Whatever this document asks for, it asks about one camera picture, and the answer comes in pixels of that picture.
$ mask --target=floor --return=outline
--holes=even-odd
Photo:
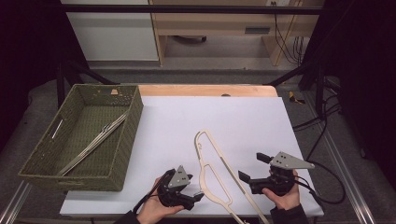
[[[209,36],[206,42],[170,38],[163,66],[152,63],[98,63],[93,62],[92,68],[104,77],[121,83],[222,83],[222,84],[264,84],[286,74],[296,65],[286,60],[278,67],[273,67],[268,54],[259,37],[220,37]],[[301,124],[315,117],[309,104],[290,101],[290,91],[297,100],[309,102],[312,91],[298,91],[295,77],[277,87],[277,92],[283,98],[290,116],[292,126]],[[325,91],[325,96],[331,96],[331,91]],[[12,135],[6,148],[0,154],[0,211],[3,211],[21,183],[17,177],[18,171],[29,157],[41,135],[46,131],[57,110],[56,86],[51,81],[30,92],[31,104],[26,110],[17,130]],[[329,107],[337,108],[336,99],[329,100]],[[296,131],[300,149],[306,156],[316,143],[323,123]],[[356,182],[362,198],[367,203],[369,212],[375,222],[359,220],[352,206],[353,197],[337,205],[325,203],[325,216],[317,223],[396,223],[396,193],[380,172],[375,161],[361,157],[359,146],[353,132],[350,131],[342,113],[333,113],[328,117],[327,131],[331,141],[342,152],[346,165]],[[332,162],[329,150],[329,137],[318,142],[312,160],[326,165],[337,172],[336,164]],[[310,173],[315,188],[322,198],[336,201],[341,197],[338,182],[327,172],[317,169]],[[91,223],[87,218],[73,219],[59,215],[59,209],[64,200],[64,193],[43,190],[32,187],[26,201],[17,217],[17,223]],[[25,222],[23,218],[33,218]],[[97,223],[111,223],[100,219]]]

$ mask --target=black curtain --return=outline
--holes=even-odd
[[[59,0],[0,0],[0,151],[29,105],[29,91],[56,78],[67,60],[88,68],[65,13],[49,11]],[[67,79],[81,82],[77,73]]]
[[[326,3],[344,4],[335,0]],[[392,0],[354,1],[319,62],[325,76],[340,79],[340,102],[362,152],[377,161],[396,188],[396,17],[393,9]],[[341,15],[319,18],[305,60],[313,60],[315,48]]]

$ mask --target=black cable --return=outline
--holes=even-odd
[[[340,104],[336,104],[336,105],[331,106],[329,109],[327,109],[327,110],[326,110],[326,116],[329,117],[331,114],[340,111],[340,108],[336,108],[336,109],[334,109],[334,110],[332,111],[333,108],[335,108],[336,106],[339,106],[339,105],[340,105]],[[311,120],[315,121],[315,120],[317,120],[317,119],[319,119],[319,117],[316,117],[316,118],[311,119]],[[317,122],[315,122],[315,123],[312,123],[311,120],[308,121],[309,123],[306,123],[306,124],[303,123],[303,124],[297,125],[296,127],[293,127],[293,131],[294,131],[295,133],[296,133],[296,132],[299,132],[299,131],[303,131],[303,130],[309,128],[309,127],[312,127],[312,126],[314,126],[314,125],[320,124],[320,123],[323,121],[323,120],[320,120],[320,121],[317,121]]]
[[[289,62],[289,63],[297,64],[296,60],[291,56],[291,54],[290,54],[290,52],[289,52],[289,49],[288,49],[288,46],[286,45],[286,42],[285,42],[285,40],[283,39],[283,36],[282,36],[282,34],[280,33],[279,28],[277,27],[277,18],[276,18],[276,14],[274,14],[274,18],[275,18],[275,41],[276,41],[276,43],[279,45],[280,49],[282,50],[282,52],[283,52],[283,54],[285,55],[285,57],[286,57],[286,59],[288,60],[288,62]],[[291,58],[294,60],[294,62],[291,62],[291,61],[289,60],[288,55],[286,54],[285,50],[283,50],[282,46],[279,44],[279,41],[277,40],[277,35],[276,35],[276,33],[279,33],[280,38],[282,39],[283,45],[285,46],[286,52],[289,54],[289,57],[291,57]]]
[[[300,64],[303,62],[303,57],[304,57],[303,48],[304,48],[304,37],[302,36],[300,39],[300,49],[299,51],[297,51]]]
[[[163,174],[163,176],[161,176],[160,180],[157,182],[157,184],[151,189],[151,191],[146,194],[142,199],[140,199],[140,201],[136,204],[136,206],[134,207],[134,210],[132,211],[134,215],[137,214],[137,210],[139,210],[140,206],[148,199],[151,197],[152,193],[155,191],[156,188],[158,188],[160,186],[160,184],[163,182],[163,180],[169,176],[170,174],[172,174],[174,172],[174,170],[168,170],[165,172],[165,174]]]
[[[27,103],[28,106],[30,106],[33,102],[33,97],[29,95],[29,102]]]
[[[327,88],[330,88],[333,92],[336,92],[336,93],[339,93],[341,90],[339,86],[336,86],[335,84],[330,82],[329,79],[327,79],[327,78],[324,78],[324,86]]]
[[[335,94],[335,91],[332,89],[332,87],[330,87],[326,84],[324,84],[323,87],[324,87],[324,90],[328,91],[329,93]]]
[[[344,201],[344,199],[346,198],[346,196],[347,196],[347,191],[346,191],[346,188],[345,188],[343,182],[341,181],[340,177],[338,177],[338,175],[336,175],[336,174],[335,174],[333,171],[331,171],[329,168],[327,168],[326,166],[324,166],[324,165],[322,165],[322,164],[320,164],[320,163],[318,163],[318,162],[316,162],[316,161],[307,161],[307,162],[313,163],[313,164],[315,164],[315,165],[321,167],[322,169],[324,169],[324,170],[326,170],[327,172],[329,172],[332,176],[334,176],[334,178],[338,181],[338,183],[340,183],[341,190],[343,191],[343,194],[342,194],[342,196],[341,196],[341,199],[339,199],[339,200],[337,200],[337,201],[328,201],[328,200],[322,199],[322,198],[320,198],[320,197],[319,197],[319,198],[320,198],[324,203],[329,203],[329,204],[339,204],[339,203],[342,203],[342,202]]]
[[[299,36],[296,36],[296,37],[294,37],[294,42],[293,42],[293,57],[294,57],[294,59],[296,59],[296,61],[297,61],[297,64],[298,65],[300,65],[299,64],[299,62],[298,62],[298,39],[299,39]]]
[[[299,178],[299,179],[302,179],[302,180],[305,182],[305,184],[306,184],[307,186],[309,186],[308,181],[307,181],[305,178],[303,178],[302,176],[295,175],[294,177],[297,177],[297,178]]]
[[[99,74],[93,72],[89,68],[85,68],[84,66],[82,66],[74,61],[68,61],[67,63],[70,65],[71,68],[79,71],[80,73],[84,73],[85,75],[92,77],[95,80],[100,81],[104,85],[120,85],[120,83],[110,81],[107,78],[100,76]]]
[[[329,102],[329,100],[331,100],[331,99],[334,98],[334,97],[338,97],[338,95],[335,94],[335,95],[332,95],[332,96],[328,97],[328,98],[324,101],[324,103],[323,103],[323,113],[322,113],[322,114],[324,115],[324,116],[323,116],[324,127],[323,127],[323,130],[322,130],[322,132],[320,133],[320,136],[318,137],[317,141],[315,142],[315,144],[312,146],[311,150],[309,151],[308,156],[305,158],[306,161],[308,161],[309,158],[311,158],[312,154],[314,153],[315,149],[317,148],[317,145],[318,145],[318,143],[319,143],[321,137],[322,137],[323,134],[325,134],[325,132],[326,132],[326,128],[327,128],[326,105],[327,105],[327,103]]]
[[[322,201],[321,198],[319,198],[319,196],[317,195],[317,193],[309,186],[306,185],[305,183],[302,183],[298,180],[292,179],[292,181],[300,186],[303,186],[304,188],[309,190],[309,193],[312,195],[312,197],[314,198],[315,202],[317,202],[317,204],[322,208],[322,210],[324,211],[324,207],[323,207],[323,203],[324,201]]]
[[[331,114],[333,114],[333,113],[335,113],[335,112],[338,112],[338,111],[340,111],[340,109],[339,109],[339,108],[335,109],[334,111],[331,111],[331,112],[329,112],[327,116],[329,117]],[[323,120],[320,120],[320,121],[318,121],[318,122],[316,122],[316,123],[313,123],[313,124],[307,125],[307,126],[305,126],[305,127],[301,128],[301,129],[294,130],[294,132],[295,132],[295,133],[297,133],[297,132],[303,131],[303,130],[305,130],[305,129],[309,128],[309,127],[312,127],[312,126],[314,126],[314,125],[320,124],[322,121],[323,121]]]
[[[333,112],[330,112],[329,113],[329,111],[331,111],[331,109],[333,109],[334,107],[336,107],[337,105],[339,105],[339,104],[336,104],[336,105],[333,105],[332,107],[330,107],[329,109],[327,109],[325,112],[328,114],[328,116],[330,116],[330,114],[332,114],[332,113],[334,113],[334,112],[336,112],[336,111],[333,111]],[[318,120],[318,119],[320,119],[320,117],[315,117],[315,118],[313,118],[313,119],[311,119],[311,120],[309,120],[309,121],[306,121],[306,122],[304,122],[304,123],[301,123],[301,124],[298,124],[298,125],[296,125],[296,126],[293,126],[292,127],[292,129],[295,131],[295,129],[298,129],[298,128],[301,128],[301,127],[304,127],[304,126],[306,126],[306,125],[309,125],[309,124],[312,124],[314,121],[316,121],[316,120]]]

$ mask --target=black pole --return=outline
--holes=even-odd
[[[277,14],[321,15],[334,13],[335,8],[322,7],[245,7],[245,6],[186,6],[186,5],[44,5],[64,12],[102,13],[213,13],[213,14]]]
[[[270,85],[270,86],[276,87],[276,86],[282,84],[283,82],[289,80],[292,77],[303,74],[305,71],[307,71],[308,69],[311,68],[311,65],[312,65],[311,62],[303,63],[301,66],[289,71],[287,74],[283,75],[282,77],[279,77],[279,78],[275,79],[274,81],[267,83],[267,84],[263,84],[263,85]]]
[[[324,113],[326,111],[323,111],[323,89],[324,89],[324,71],[323,68],[318,65],[317,69],[315,69],[315,72],[317,74],[317,87],[316,87],[316,96],[315,96],[315,109],[317,110],[317,114],[320,117],[320,119],[324,118]]]
[[[58,92],[58,109],[64,103],[65,93],[64,93],[64,66],[62,63],[59,64],[56,71],[56,90]]]
[[[325,57],[328,55],[332,48],[332,40],[334,39],[337,32],[339,32],[340,24],[347,16],[347,13],[350,11],[352,6],[355,4],[356,0],[349,0],[349,3],[346,5],[346,9],[343,10],[342,15],[340,15],[339,19],[332,26],[332,29],[325,35],[323,39],[319,41],[319,45],[316,50],[312,53],[311,57],[308,59],[309,62],[313,62],[315,64],[320,64],[324,67]],[[300,80],[299,87],[301,90],[309,90],[311,86],[314,84],[316,80],[317,71],[313,71],[311,73],[304,74],[302,79]]]
[[[73,69],[79,71],[80,73],[83,73],[83,74],[85,74],[85,75],[87,75],[87,76],[89,76],[89,77],[92,77],[92,78],[94,78],[95,80],[100,81],[100,82],[103,83],[104,85],[120,85],[120,83],[110,81],[110,80],[108,80],[107,78],[100,76],[99,74],[93,72],[93,71],[90,70],[90,69],[87,69],[87,68],[81,66],[80,64],[78,64],[78,63],[76,63],[76,62],[69,61],[68,64],[70,65],[71,68],[73,68]]]

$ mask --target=wooden clothes hanger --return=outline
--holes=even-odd
[[[228,190],[225,188],[223,182],[221,181],[221,178],[219,177],[218,173],[216,172],[216,170],[213,168],[213,166],[210,163],[205,163],[204,159],[202,157],[202,145],[199,142],[199,138],[202,134],[205,134],[207,136],[207,138],[209,139],[210,143],[212,144],[213,148],[216,150],[216,152],[218,153],[221,161],[223,162],[224,166],[227,168],[228,172],[230,173],[230,175],[233,177],[233,180],[235,181],[235,183],[238,185],[238,187],[242,190],[243,194],[245,195],[245,197],[247,198],[247,200],[250,202],[251,206],[254,208],[254,210],[256,210],[257,214],[259,215],[260,219],[262,220],[262,222],[264,224],[269,224],[268,220],[265,218],[264,214],[262,213],[262,211],[260,210],[259,206],[257,206],[257,204],[253,201],[253,199],[250,197],[250,195],[248,194],[248,192],[245,190],[244,186],[241,184],[241,182],[239,181],[238,177],[233,173],[233,170],[231,169],[230,165],[227,163],[227,161],[224,158],[224,155],[222,154],[221,150],[219,149],[219,147],[216,145],[215,140],[213,139],[212,135],[210,134],[209,130],[201,130],[200,132],[198,132],[198,134],[195,135],[195,149],[197,151],[198,154],[198,160],[201,166],[201,172],[199,175],[199,184],[201,187],[201,191],[205,194],[205,196],[212,202],[214,203],[218,203],[220,205],[222,205],[229,213],[230,215],[239,223],[239,224],[247,224],[246,221],[242,221],[237,215],[236,213],[233,211],[233,209],[231,209],[230,205],[233,203],[233,198],[231,197],[230,193],[228,192]],[[222,189],[224,190],[224,192],[227,195],[228,198],[228,202],[224,202],[222,199],[220,199],[219,197],[217,197],[216,195],[214,195],[207,187],[206,182],[205,182],[205,168],[209,167],[213,174],[215,175],[216,179],[219,181]]]

